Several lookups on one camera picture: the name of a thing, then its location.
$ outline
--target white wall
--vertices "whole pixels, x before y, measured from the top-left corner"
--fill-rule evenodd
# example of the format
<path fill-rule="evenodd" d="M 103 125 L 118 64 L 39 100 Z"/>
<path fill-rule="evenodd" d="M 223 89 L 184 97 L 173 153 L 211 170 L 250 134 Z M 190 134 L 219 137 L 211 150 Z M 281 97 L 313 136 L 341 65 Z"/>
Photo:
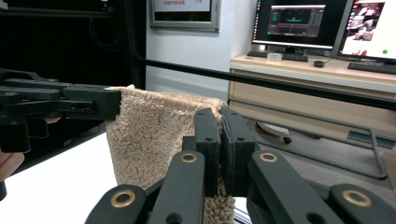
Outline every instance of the white wall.
<path fill-rule="evenodd" d="M 222 0 L 218 34 L 154 30 L 148 22 L 147 58 L 229 72 L 231 58 L 250 50 L 255 4 L 256 0 Z M 148 91 L 183 92 L 228 100 L 227 80 L 154 67 L 148 67 L 146 74 Z"/>

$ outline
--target beige towel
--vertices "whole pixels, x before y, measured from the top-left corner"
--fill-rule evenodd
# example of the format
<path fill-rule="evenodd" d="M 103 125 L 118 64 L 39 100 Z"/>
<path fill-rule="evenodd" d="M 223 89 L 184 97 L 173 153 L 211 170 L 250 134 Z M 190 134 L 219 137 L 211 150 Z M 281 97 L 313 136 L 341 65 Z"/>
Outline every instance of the beige towel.
<path fill-rule="evenodd" d="M 106 123 L 107 141 L 118 184 L 146 189 L 165 177 L 182 137 L 194 136 L 196 111 L 210 107 L 221 130 L 219 99 L 180 93 L 121 90 L 120 114 Z M 205 223 L 233 223 L 232 197 L 219 187 L 219 197 L 205 199 Z"/>

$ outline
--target keyboard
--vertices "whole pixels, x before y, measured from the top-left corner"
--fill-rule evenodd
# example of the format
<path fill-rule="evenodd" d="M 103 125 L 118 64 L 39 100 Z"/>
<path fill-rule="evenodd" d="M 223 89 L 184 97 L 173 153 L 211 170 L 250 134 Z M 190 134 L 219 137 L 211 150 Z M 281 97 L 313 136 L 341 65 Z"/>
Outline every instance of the keyboard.
<path fill-rule="evenodd" d="M 368 64 L 368 63 L 349 63 L 348 69 L 360 70 L 366 72 L 377 72 L 396 75 L 396 65 L 387 64 Z"/>
<path fill-rule="evenodd" d="M 263 51 L 250 51 L 247 56 L 250 57 L 259 57 L 259 58 L 267 58 L 268 52 Z M 308 57 L 302 54 L 294 54 L 294 53 L 283 53 L 282 60 L 288 61 L 296 61 L 296 62 L 308 62 Z"/>

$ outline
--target human hand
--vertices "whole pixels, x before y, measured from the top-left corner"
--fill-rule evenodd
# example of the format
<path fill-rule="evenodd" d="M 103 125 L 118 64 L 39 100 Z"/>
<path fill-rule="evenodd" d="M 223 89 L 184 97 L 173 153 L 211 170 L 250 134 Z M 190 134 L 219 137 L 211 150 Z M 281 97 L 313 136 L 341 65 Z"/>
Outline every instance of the human hand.
<path fill-rule="evenodd" d="M 59 119 L 46 119 L 48 124 Z M 24 155 L 21 152 L 5 153 L 0 150 L 0 182 L 9 177 L 23 163 Z"/>

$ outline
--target computer monitor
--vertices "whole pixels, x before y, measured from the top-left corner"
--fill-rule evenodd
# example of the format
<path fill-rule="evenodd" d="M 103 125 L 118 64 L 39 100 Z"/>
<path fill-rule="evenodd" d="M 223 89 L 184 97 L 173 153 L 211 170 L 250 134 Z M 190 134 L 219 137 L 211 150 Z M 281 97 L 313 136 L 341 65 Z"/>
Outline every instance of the computer monitor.
<path fill-rule="evenodd" d="M 339 55 L 396 64 L 395 0 L 354 0 Z"/>
<path fill-rule="evenodd" d="M 348 0 L 258 0 L 252 44 L 332 50 Z"/>

